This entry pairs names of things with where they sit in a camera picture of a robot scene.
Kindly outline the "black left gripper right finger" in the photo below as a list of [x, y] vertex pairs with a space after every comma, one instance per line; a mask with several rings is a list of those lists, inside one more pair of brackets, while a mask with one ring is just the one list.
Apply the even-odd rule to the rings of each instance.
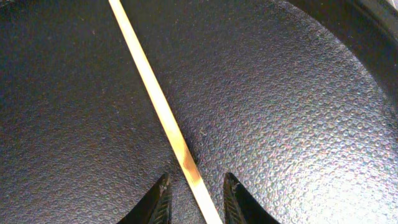
[[279, 224], [230, 172], [224, 176], [223, 198], [226, 224]]

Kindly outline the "wooden chopstick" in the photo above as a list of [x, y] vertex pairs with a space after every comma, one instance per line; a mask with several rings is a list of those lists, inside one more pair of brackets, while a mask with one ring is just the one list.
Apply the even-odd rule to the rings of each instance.
[[218, 211], [121, 2], [109, 0], [109, 4], [203, 218], [209, 224], [222, 224]]

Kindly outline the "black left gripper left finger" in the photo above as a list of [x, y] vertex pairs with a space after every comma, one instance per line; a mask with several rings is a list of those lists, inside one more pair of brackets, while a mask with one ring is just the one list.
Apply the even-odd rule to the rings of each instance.
[[171, 224], [172, 190], [164, 173], [118, 224]]

